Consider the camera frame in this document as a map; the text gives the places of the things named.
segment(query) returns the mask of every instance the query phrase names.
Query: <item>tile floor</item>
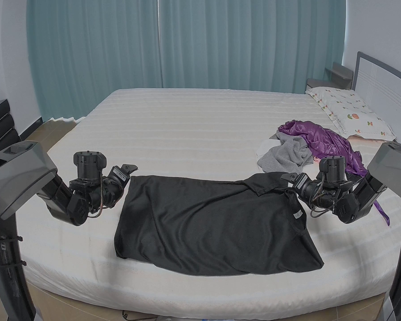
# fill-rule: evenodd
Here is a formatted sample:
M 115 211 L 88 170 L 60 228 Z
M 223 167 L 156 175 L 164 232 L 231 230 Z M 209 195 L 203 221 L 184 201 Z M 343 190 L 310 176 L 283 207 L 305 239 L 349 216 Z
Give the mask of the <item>tile floor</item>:
M 43 148 L 48 151 L 65 134 L 71 131 L 76 125 L 75 121 L 68 120 L 49 120 L 34 131 L 27 139 L 40 142 Z M 36 304 L 43 306 L 43 317 L 45 321 L 100 321 L 123 320 L 121 311 L 90 306 L 91 313 L 84 312 L 86 304 L 71 300 L 50 292 L 42 291 L 29 284 L 30 292 Z M 329 308 L 316 312 L 313 315 L 306 314 L 291 318 L 292 321 L 311 321 L 311 320 L 339 320 L 339 321 L 373 321 L 374 313 L 380 308 L 383 296 L 375 296 L 369 299 L 351 303 L 350 305 Z M 128 312 L 128 319 L 149 317 L 146 314 Z M 7 318 L 4 307 L 0 301 L 0 321 Z

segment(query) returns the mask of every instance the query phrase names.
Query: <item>white headboard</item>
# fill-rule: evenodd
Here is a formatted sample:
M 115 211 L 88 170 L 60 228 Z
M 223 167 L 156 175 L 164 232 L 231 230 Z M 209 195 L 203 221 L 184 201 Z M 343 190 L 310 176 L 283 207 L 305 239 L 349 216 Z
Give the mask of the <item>white headboard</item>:
M 401 72 L 358 52 L 352 89 L 390 125 L 401 143 Z

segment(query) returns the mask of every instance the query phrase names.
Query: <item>purple garment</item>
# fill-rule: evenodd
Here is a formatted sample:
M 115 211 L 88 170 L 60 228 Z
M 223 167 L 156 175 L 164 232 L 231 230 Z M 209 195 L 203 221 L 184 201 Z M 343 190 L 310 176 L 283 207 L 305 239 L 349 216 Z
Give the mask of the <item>purple garment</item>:
M 285 125 L 279 126 L 278 131 L 291 136 L 302 136 L 314 157 L 344 156 L 346 158 L 345 171 L 347 173 L 360 176 L 367 174 L 367 169 L 362 163 L 361 153 L 353 151 L 350 142 L 334 131 L 323 128 L 311 121 L 296 120 L 288 121 Z M 377 201 L 374 202 L 374 205 L 389 226 L 389 217 Z

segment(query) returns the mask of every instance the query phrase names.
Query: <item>white label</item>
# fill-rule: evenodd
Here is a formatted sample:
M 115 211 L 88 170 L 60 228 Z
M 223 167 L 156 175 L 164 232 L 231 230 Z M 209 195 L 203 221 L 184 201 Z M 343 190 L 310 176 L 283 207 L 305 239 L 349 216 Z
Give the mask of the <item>white label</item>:
M 117 170 L 116 168 L 113 169 L 113 172 L 120 177 L 120 179 L 124 182 L 126 181 L 126 176 L 124 174 L 122 174 L 119 170 Z
M 301 209 L 300 209 L 297 213 L 295 213 L 295 214 L 293 214 L 293 215 L 294 215 L 294 217 L 295 217 L 296 219 L 298 219 L 300 216 L 303 215 L 303 212 L 302 212 Z
M 305 176 L 301 179 L 301 181 L 296 185 L 296 188 L 297 188 L 297 189 L 300 189 L 300 188 L 303 186 L 303 184 L 306 182 L 306 180 L 307 180 L 307 175 L 305 175 Z

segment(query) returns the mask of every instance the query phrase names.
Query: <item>robotic arm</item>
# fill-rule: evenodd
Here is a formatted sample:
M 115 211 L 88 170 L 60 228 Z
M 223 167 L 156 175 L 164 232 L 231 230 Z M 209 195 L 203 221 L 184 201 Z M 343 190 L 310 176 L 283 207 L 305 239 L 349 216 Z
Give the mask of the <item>robotic arm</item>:
M 106 157 L 100 152 L 77 152 L 73 157 L 78 178 L 67 186 L 41 145 L 24 141 L 0 152 L 0 298 L 9 321 L 41 321 L 27 288 L 16 232 L 15 212 L 34 194 L 53 217 L 80 226 L 123 196 L 135 165 L 114 166 L 105 177 Z
M 345 181 L 345 158 L 332 156 L 319 163 L 319 174 L 311 180 L 307 174 L 284 174 L 282 179 L 293 184 L 299 198 L 318 217 L 331 211 L 344 223 L 351 223 L 366 216 L 379 195 L 390 188 L 401 197 L 401 144 L 386 142 L 368 166 L 368 172 L 357 187 Z M 401 251 L 390 299 L 397 321 L 401 320 Z

